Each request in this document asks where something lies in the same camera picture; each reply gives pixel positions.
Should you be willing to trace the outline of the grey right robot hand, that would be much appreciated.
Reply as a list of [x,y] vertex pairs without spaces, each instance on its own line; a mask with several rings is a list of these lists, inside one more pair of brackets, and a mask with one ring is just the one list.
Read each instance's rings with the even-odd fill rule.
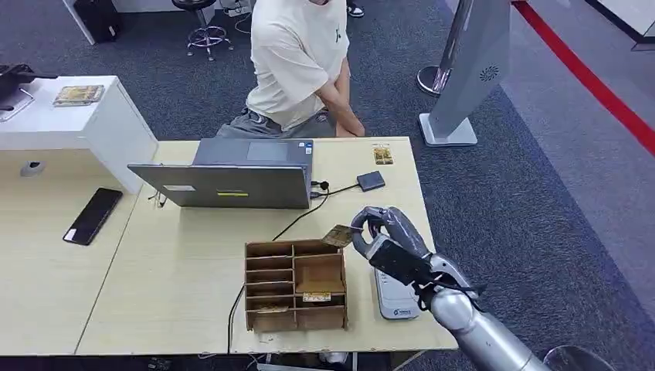
[[410,219],[394,206],[366,206],[353,218],[350,227],[354,248],[364,257],[375,239],[382,235],[414,256],[426,258],[431,254]]

